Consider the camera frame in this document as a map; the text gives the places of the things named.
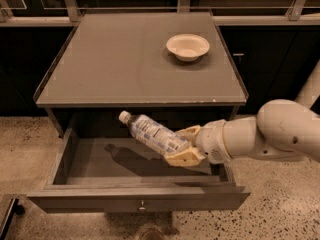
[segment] speckled floor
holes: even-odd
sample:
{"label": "speckled floor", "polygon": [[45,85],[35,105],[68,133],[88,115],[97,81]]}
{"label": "speckled floor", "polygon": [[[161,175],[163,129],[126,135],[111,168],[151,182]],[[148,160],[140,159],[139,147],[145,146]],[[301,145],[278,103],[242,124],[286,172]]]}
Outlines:
{"label": "speckled floor", "polygon": [[0,118],[0,199],[21,195],[7,239],[139,239],[156,228],[165,239],[320,239],[320,164],[232,161],[252,194],[235,211],[147,214],[46,214],[23,198],[41,189],[62,140],[48,118]]}

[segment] drawer handle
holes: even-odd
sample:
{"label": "drawer handle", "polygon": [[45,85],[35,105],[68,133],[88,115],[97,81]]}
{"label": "drawer handle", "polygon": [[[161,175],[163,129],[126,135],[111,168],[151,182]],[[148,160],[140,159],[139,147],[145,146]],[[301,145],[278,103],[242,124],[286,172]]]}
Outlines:
{"label": "drawer handle", "polygon": [[146,211],[147,211],[147,208],[144,207],[144,200],[141,200],[140,205],[141,205],[141,206],[138,207],[138,211],[139,211],[139,212],[146,212]]}

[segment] bottle label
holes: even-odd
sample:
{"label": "bottle label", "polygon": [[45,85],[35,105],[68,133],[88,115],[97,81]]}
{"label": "bottle label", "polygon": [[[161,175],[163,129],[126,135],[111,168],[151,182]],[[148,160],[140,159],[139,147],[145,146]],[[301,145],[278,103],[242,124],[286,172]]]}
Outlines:
{"label": "bottle label", "polygon": [[187,139],[145,115],[139,116],[131,131],[137,140],[161,155],[173,155],[189,147]]}

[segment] open drawer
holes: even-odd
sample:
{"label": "open drawer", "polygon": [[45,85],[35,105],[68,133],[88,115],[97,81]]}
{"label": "open drawer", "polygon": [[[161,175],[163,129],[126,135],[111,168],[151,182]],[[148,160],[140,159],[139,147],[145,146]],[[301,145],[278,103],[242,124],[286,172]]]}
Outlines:
{"label": "open drawer", "polygon": [[226,165],[171,167],[130,136],[88,137],[116,121],[74,112],[47,185],[28,198],[46,212],[160,212],[237,209],[249,196]]}

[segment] black metal stand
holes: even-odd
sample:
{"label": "black metal stand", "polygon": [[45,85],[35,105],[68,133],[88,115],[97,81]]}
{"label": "black metal stand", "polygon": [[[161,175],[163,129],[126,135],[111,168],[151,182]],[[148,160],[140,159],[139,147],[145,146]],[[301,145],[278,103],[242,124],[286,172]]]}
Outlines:
{"label": "black metal stand", "polygon": [[9,203],[6,215],[4,216],[0,227],[0,240],[5,239],[14,213],[17,215],[22,215],[25,212],[24,207],[18,203],[18,198],[12,198]]}

